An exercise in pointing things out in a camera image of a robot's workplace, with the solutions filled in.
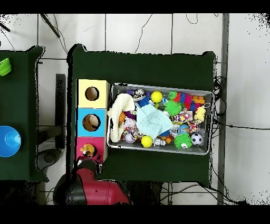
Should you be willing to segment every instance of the green spiky ball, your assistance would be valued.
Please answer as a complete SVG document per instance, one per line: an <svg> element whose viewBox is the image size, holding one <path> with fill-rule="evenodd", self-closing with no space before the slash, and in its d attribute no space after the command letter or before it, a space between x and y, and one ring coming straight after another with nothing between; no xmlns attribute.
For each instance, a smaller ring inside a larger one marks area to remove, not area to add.
<svg viewBox="0 0 270 224"><path fill-rule="evenodd" d="M170 116L178 115L182 110L182 106L178 102L174 102L172 100L168 100L165 104L165 111L167 111Z"/></svg>
<svg viewBox="0 0 270 224"><path fill-rule="evenodd" d="M189 136L189 134L181 134L176 136L174 143L176 148L181 148L182 143L186 143L188 148L190 148L192 145L191 137Z"/></svg>
<svg viewBox="0 0 270 224"><path fill-rule="evenodd" d="M176 91L171 91L168 94L168 98L171 99L171 100L173 100L174 98L176 98L176 96L177 96L177 92Z"/></svg>

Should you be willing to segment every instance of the soccer ball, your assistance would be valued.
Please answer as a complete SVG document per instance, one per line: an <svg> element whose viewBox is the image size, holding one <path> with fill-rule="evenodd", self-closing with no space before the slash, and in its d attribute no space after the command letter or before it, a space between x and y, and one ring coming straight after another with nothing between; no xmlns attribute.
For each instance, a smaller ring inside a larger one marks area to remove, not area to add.
<svg viewBox="0 0 270 224"><path fill-rule="evenodd" d="M203 142L203 137L199 133L194 133L191 136L192 144L200 145Z"/></svg>

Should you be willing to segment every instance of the pink box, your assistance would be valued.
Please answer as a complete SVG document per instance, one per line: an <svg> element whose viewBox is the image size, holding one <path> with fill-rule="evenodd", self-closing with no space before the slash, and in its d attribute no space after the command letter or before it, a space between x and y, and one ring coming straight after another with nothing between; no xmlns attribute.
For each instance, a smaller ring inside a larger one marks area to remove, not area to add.
<svg viewBox="0 0 270 224"><path fill-rule="evenodd" d="M92 144L94 147L97 148L98 152L96 156L92 157L91 159L94 159L102 164L104 157L107 156L105 141L105 137L77 137L76 158L78 158L79 156L83 156L80 149L83 148L85 144Z"/></svg>

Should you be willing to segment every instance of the light blue cloth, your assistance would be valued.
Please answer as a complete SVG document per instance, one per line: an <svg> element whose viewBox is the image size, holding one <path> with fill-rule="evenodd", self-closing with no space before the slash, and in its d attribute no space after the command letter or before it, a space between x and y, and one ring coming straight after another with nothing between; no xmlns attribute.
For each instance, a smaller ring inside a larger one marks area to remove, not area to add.
<svg viewBox="0 0 270 224"><path fill-rule="evenodd" d="M153 105L137 108L137 128L153 140L161 133L173 127L170 118Z"/></svg>

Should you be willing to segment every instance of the beige fabric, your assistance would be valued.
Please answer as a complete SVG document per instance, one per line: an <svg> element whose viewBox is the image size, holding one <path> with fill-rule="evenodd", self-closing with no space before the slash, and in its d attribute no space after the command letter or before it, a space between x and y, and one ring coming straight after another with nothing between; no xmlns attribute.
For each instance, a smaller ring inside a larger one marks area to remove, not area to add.
<svg viewBox="0 0 270 224"><path fill-rule="evenodd" d="M135 110L134 101L129 94L119 94L112 105L112 108L107 112L107 115L112 119L113 127L110 132L112 142L118 142L124 131L124 122L119 127L119 116L122 111Z"/></svg>

